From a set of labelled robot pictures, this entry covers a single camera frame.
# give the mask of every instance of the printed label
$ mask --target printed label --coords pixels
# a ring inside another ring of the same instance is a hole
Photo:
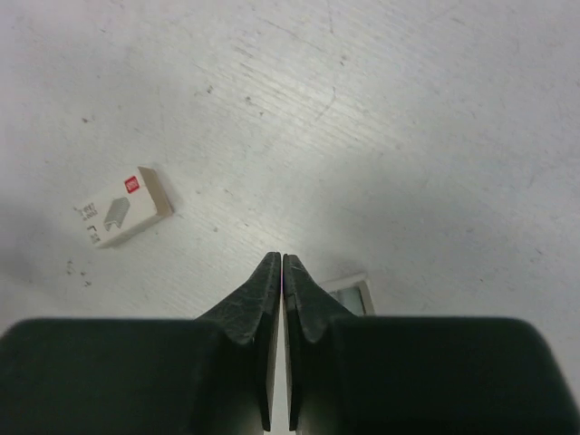
[[[88,220],[93,216],[97,216],[99,214],[97,213],[97,209],[94,207],[93,203],[87,204],[86,206],[80,209],[76,208],[76,211],[79,212],[79,215],[81,215],[82,220]]]
[[[127,192],[129,193],[133,193],[137,190],[139,188],[137,177],[132,176],[130,179],[125,180],[125,188],[127,188]]]
[[[97,234],[97,228],[95,225],[87,227],[87,231],[89,231],[89,235],[91,236],[91,242],[95,245],[101,241],[101,238]]]

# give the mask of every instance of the white surface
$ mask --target white surface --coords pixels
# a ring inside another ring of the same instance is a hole
[[[579,19],[561,0],[2,2],[0,327],[198,315],[275,249],[320,281],[367,271],[378,313],[527,319],[578,396]],[[148,163],[177,215],[93,250],[72,206]]]

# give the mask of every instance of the small white box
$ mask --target small white box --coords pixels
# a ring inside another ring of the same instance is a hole
[[[75,208],[96,247],[124,242],[173,212],[153,169],[137,167]]]
[[[366,274],[325,281],[319,286],[351,313],[374,314],[371,285]]]

